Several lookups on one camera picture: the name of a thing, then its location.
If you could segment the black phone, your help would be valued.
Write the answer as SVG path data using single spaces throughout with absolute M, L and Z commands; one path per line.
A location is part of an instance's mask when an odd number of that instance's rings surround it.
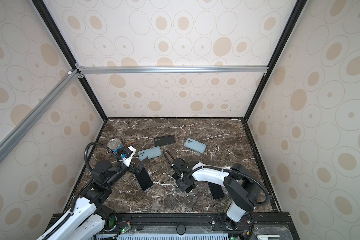
M 153 182 L 145 167 L 142 172 L 139 175 L 135 175 L 135 177 L 137 178 L 142 191 L 146 191 L 153 186 Z
M 225 197 L 225 193 L 221 185 L 208 182 L 208 186 L 214 200 L 220 200 Z

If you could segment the light blue case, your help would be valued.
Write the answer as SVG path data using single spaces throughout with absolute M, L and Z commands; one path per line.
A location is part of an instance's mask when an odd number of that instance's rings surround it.
M 201 154 L 204 153 L 207 148 L 207 145 L 190 138 L 185 141 L 184 146 Z
M 138 153 L 139 160 L 142 162 L 144 160 L 150 160 L 162 155 L 162 151 L 160 147 L 154 147 L 151 149 L 142 150 Z

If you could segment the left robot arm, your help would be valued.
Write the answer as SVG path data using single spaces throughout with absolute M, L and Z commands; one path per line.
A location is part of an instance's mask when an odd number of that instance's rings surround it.
M 88 150 L 93 146 L 100 146 L 110 152 L 119 167 L 114 167 L 108 160 L 98 162 L 91 167 Z M 112 193 L 112 185 L 125 173 L 140 174 L 148 158 L 144 158 L 137 166 L 132 163 L 136 153 L 133 146 L 123 147 L 116 151 L 99 142 L 89 143 L 84 152 L 84 160 L 91 174 L 90 181 L 77 193 L 71 208 L 57 220 L 57 222 L 43 233 L 40 240 L 89 240 L 105 228 L 114 229 L 117 218 L 113 210 L 103 206 Z

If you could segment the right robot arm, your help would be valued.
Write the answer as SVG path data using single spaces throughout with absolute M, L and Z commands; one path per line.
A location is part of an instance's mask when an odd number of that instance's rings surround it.
M 230 195 L 232 202 L 226 211 L 225 224 L 231 228 L 249 215 L 257 206 L 265 206 L 270 202 L 270 194 L 265 186 L 244 166 L 234 164 L 232 167 L 216 167 L 201 162 L 185 162 L 175 159 L 167 151 L 163 151 L 166 161 L 175 171 L 172 175 L 177 186 L 189 193 L 198 182 L 208 183 L 215 200 L 224 197 L 223 188 Z

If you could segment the black phone case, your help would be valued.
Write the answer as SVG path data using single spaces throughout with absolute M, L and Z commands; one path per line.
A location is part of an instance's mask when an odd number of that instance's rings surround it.
M 176 139 L 174 135 L 160 136 L 154 138 L 154 143 L 156 147 L 174 144 L 175 142 Z

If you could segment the wooden stick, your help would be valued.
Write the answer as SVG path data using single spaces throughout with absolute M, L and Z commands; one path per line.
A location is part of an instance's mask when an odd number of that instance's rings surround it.
M 133 147 L 134 142 L 122 143 L 119 139 L 111 139 L 104 148 L 111 154 L 116 155 L 134 155 L 136 149 Z

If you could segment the blue soup can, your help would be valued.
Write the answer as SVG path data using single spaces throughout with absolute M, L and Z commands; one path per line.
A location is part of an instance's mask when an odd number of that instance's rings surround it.
M 118 149 L 123 148 L 124 145 L 122 141 L 118 138 L 114 138 L 108 141 L 107 147 L 112 150 L 113 152 L 117 152 Z

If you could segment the black base frame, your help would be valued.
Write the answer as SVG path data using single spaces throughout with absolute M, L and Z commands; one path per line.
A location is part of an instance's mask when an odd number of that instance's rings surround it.
M 290 214 L 259 213 L 227 226 L 221 213 L 53 215 L 41 240 L 298 240 Z

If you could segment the aluminium rail back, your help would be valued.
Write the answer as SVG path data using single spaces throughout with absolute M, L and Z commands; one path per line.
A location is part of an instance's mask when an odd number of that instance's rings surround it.
M 266 73 L 268 66 L 79 67 L 82 74 Z

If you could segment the aluminium rail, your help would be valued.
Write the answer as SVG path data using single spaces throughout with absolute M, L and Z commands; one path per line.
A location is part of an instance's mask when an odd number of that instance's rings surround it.
M 266 73 L 268 66 L 79 67 L 82 74 Z
M 78 70 L 71 70 L 36 106 L 29 114 L 0 142 L 0 164 L 29 132 L 37 121 L 45 114 L 62 92 L 77 79 Z

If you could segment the aluminium rail left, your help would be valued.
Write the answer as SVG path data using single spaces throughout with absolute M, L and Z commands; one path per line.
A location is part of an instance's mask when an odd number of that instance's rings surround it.
M 71 70 L 36 106 L 29 114 L 0 142 L 0 164 L 29 132 L 37 121 L 45 114 L 62 92 L 77 79 L 78 70 Z

